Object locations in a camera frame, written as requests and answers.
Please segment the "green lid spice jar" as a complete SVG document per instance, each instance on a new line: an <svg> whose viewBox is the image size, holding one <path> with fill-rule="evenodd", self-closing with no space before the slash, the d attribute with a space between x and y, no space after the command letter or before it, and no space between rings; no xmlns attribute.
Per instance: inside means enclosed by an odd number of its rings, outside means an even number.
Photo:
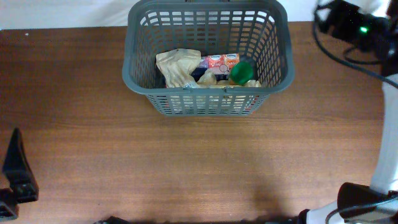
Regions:
<svg viewBox="0 0 398 224"><path fill-rule="evenodd" d="M254 77L254 70L250 63L239 62L229 73L229 79L237 85L245 85Z"/></svg>

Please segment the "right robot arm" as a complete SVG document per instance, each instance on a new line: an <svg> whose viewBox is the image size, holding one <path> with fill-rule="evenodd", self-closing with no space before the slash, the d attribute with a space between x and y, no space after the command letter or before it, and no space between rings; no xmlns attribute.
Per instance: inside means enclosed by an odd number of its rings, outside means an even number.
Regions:
<svg viewBox="0 0 398 224"><path fill-rule="evenodd" d="M322 208L303 210L291 223L397 223L397 1L384 17L373 15L379 1L320 1L313 11L312 35L318 48L335 62L382 81L384 124L376 169L370 185L344 183L338 198ZM318 33L351 44L338 58L321 44ZM346 55L372 52L381 74L365 69L367 61Z"/></svg>

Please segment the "blue tissue box pack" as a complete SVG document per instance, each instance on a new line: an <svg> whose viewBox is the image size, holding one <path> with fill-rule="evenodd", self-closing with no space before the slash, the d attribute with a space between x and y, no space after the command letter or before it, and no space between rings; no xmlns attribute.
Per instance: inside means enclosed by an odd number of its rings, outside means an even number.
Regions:
<svg viewBox="0 0 398 224"><path fill-rule="evenodd" d="M227 80L231 69L240 62L239 54L208 55L201 57L191 76L199 81L207 70L215 74L216 80Z"/></svg>

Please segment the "cream paper pouch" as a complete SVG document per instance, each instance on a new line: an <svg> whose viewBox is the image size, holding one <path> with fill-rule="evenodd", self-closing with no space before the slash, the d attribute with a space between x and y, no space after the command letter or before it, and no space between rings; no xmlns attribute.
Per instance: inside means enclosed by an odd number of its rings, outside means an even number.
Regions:
<svg viewBox="0 0 398 224"><path fill-rule="evenodd" d="M155 59L167 88L198 88L191 74L201 62L200 51L174 49L157 54Z"/></svg>

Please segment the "orange pasta package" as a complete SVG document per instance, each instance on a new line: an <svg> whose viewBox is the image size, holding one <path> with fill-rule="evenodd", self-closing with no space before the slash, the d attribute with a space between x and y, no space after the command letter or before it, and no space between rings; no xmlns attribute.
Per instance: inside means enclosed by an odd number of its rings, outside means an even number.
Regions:
<svg viewBox="0 0 398 224"><path fill-rule="evenodd" d="M170 95L157 103L166 115L249 115L261 104L255 95Z"/></svg>

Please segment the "beige snack bag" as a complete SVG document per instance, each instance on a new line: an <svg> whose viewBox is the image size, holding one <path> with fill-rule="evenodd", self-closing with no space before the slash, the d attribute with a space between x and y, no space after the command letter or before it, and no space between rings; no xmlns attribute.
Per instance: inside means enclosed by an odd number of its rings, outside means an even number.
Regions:
<svg viewBox="0 0 398 224"><path fill-rule="evenodd" d="M239 88L239 87L260 88L261 87L260 82L256 80L249 80L244 85L235 84L231 80L217 81L216 75L210 70L207 70L200 77L199 81L197 81L197 85L200 88Z"/></svg>

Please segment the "grey plastic laundry basket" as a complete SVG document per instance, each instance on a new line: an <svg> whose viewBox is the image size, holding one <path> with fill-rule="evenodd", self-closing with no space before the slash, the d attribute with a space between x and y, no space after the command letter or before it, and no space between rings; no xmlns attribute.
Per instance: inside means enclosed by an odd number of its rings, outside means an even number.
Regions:
<svg viewBox="0 0 398 224"><path fill-rule="evenodd" d="M155 57L174 49L239 54L251 64L261 87L167 88ZM286 10L276 0L139 1L128 15L122 77L129 89L146 96L164 115L157 103L170 95L255 95L262 99L260 107L294 80Z"/></svg>

